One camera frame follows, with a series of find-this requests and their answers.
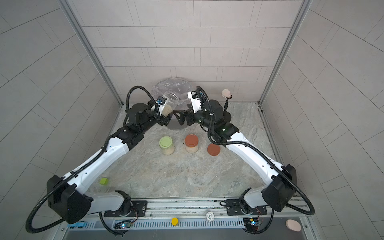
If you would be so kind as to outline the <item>red jar lid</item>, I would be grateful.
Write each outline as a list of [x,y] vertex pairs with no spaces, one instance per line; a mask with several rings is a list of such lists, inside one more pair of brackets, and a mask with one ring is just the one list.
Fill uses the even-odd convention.
[[220,154],[221,148],[219,145],[209,144],[207,147],[207,152],[211,156],[217,156]]

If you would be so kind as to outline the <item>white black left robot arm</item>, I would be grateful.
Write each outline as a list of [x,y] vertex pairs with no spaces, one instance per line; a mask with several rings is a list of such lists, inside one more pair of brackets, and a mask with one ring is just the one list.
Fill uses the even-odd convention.
[[115,217],[131,214],[133,205],[127,193],[115,190],[107,194],[90,194],[88,189],[107,168],[131,151],[151,127],[167,125],[171,112],[172,107],[167,103],[133,105],[127,110],[127,123],[107,138],[101,150],[61,178],[53,176],[48,181],[48,190],[58,187],[48,198],[48,206],[69,224],[99,212],[113,212]]

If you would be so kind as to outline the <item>red lidded rice jar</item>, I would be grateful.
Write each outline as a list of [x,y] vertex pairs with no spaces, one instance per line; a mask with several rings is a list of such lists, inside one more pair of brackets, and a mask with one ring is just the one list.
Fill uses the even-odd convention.
[[199,149],[199,138],[196,135],[190,134],[185,137],[185,149],[188,153],[196,153]]

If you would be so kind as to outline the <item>green lidded rice jar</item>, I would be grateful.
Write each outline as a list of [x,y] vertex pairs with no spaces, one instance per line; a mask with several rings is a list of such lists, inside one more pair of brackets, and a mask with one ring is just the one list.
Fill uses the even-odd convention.
[[159,146],[164,155],[169,156],[175,151],[174,142],[171,137],[164,136],[159,141]]

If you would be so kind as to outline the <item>metal mesh waste bin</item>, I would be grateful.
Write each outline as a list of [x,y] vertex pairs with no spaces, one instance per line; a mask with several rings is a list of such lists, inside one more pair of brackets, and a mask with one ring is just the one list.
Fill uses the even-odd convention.
[[176,119],[175,114],[173,112],[171,114],[169,114],[169,115],[172,115],[172,119],[171,119],[169,125],[167,126],[167,128],[169,130],[179,131],[179,130],[182,130],[182,129],[185,129],[185,128],[188,127],[186,122],[185,122],[185,124],[183,126],[181,126],[179,124],[178,120]]

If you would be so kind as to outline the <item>clear plastic bin liner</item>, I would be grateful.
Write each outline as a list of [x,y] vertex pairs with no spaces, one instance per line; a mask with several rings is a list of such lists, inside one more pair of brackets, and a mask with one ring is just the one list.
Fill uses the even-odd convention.
[[167,105],[172,110],[186,110],[191,102],[188,93],[193,91],[193,86],[182,78],[169,78],[155,84],[151,94],[156,100],[158,97],[167,99]]

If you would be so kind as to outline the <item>black microphone stand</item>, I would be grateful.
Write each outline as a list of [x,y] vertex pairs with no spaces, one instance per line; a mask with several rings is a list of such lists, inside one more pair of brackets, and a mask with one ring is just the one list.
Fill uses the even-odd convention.
[[230,122],[232,119],[231,114],[228,112],[229,100],[231,98],[226,98],[224,106],[221,106],[221,122]]

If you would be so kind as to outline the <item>small green cube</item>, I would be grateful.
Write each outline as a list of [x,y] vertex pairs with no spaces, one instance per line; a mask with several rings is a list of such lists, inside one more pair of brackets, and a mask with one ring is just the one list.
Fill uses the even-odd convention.
[[99,184],[102,185],[102,186],[106,186],[108,185],[109,183],[109,179],[108,178],[101,178],[100,181],[99,181]]

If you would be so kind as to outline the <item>aluminium corner profile left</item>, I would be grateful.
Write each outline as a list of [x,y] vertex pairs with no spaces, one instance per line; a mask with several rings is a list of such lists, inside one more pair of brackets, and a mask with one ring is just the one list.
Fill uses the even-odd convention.
[[74,11],[72,10],[70,4],[66,0],[58,0],[58,3],[63,10],[67,20],[71,24],[72,28],[74,29],[75,33],[77,34],[81,44],[87,51],[92,63],[98,70],[99,74],[101,75],[102,79],[107,84],[109,90],[112,92],[115,99],[118,101],[119,105],[122,107],[124,105],[123,101],[121,100],[118,92],[116,91],[111,79],[109,78],[104,66],[102,65],[102,62],[100,61],[99,57],[97,56],[97,53],[95,49],[92,47],[89,39],[86,36],[85,31],[83,30],[82,26],[80,25],[80,22],[76,18]]

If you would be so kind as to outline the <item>aluminium corner profile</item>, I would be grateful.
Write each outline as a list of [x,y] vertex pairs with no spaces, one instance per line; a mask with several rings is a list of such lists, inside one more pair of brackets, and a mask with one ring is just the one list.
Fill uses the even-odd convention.
[[82,26],[80,25],[80,22],[76,18],[74,11],[72,10],[70,4],[66,0],[58,0],[58,3],[63,10],[67,20],[71,24],[72,28],[74,29],[75,33],[77,34],[81,44],[87,51],[92,63],[98,70],[99,74],[101,75],[102,79],[107,84],[109,90],[112,92],[115,99],[118,101],[119,105],[122,107],[124,105],[123,101],[121,100],[118,92],[116,91],[111,79],[109,78],[104,66],[102,65],[102,62],[100,61],[99,57],[97,56],[97,53],[95,49],[92,47],[89,39],[86,36],[85,31],[83,30]]
[[264,102],[266,101],[267,99],[267,96],[270,92],[270,90],[272,89],[272,85],[279,73],[279,70],[285,60],[285,57],[287,56],[288,54],[288,51],[295,39],[295,36],[297,35],[299,29],[300,29],[300,26],[306,16],[306,13],[308,12],[309,8],[310,8],[310,5],[311,5],[312,1],[311,0],[304,0],[299,8],[299,11],[295,17],[295,20],[293,22],[293,25],[289,31],[289,34],[284,42],[284,45],[283,45],[283,48],[281,50],[281,53],[277,59],[277,62],[272,70],[272,73],[270,75],[270,78],[267,82],[267,85],[265,87],[265,90],[263,91],[262,93],[262,96],[260,98],[260,101],[259,101],[259,105],[262,106],[264,104]]

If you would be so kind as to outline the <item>circuit board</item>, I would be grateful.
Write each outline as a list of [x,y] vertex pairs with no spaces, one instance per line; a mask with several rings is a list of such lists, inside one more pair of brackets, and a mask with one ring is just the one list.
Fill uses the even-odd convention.
[[243,231],[248,234],[257,235],[264,232],[264,229],[259,229],[261,222],[258,219],[243,219],[243,223],[245,226]]
[[114,225],[114,230],[128,230],[132,227],[133,224],[134,221],[131,220],[121,221]]

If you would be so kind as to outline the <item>pink round pad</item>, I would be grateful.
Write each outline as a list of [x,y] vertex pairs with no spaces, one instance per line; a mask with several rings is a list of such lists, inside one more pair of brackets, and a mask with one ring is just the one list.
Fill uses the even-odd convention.
[[298,221],[288,219],[286,221],[286,227],[294,232],[300,232],[302,230],[302,226]]

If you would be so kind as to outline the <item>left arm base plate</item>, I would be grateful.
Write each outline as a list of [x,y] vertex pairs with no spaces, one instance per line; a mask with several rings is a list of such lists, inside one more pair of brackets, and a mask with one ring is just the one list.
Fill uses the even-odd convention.
[[103,217],[106,218],[134,218],[144,217],[147,210],[147,201],[126,202],[116,211],[105,211]]

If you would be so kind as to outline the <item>aluminium rail frame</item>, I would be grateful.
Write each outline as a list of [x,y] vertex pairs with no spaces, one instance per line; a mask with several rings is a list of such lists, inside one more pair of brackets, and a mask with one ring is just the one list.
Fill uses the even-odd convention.
[[[110,229],[118,222],[131,220],[134,224],[127,231],[138,230],[192,230],[192,229],[238,229],[244,228],[243,219],[258,219],[261,224],[259,229],[267,225],[268,218],[273,216],[278,218],[299,218],[302,232],[308,240],[317,240],[314,227],[311,225],[309,217],[285,207],[281,212],[273,211],[269,206],[265,206],[268,214],[249,215],[249,216],[228,216],[227,209],[220,205],[226,198],[173,198],[173,199],[132,199],[131,201],[147,201],[147,210],[144,217],[134,218],[106,218],[103,217]],[[215,219],[213,222],[206,220],[206,213],[213,212]],[[172,218],[178,218],[179,224],[172,226]]]

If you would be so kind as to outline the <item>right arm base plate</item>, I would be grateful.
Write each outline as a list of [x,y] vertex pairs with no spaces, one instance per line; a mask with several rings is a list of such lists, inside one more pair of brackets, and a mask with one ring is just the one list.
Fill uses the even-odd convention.
[[251,208],[245,201],[240,199],[227,199],[220,202],[220,205],[227,209],[228,216],[249,216],[249,215],[267,215],[267,209],[265,206],[257,206]]

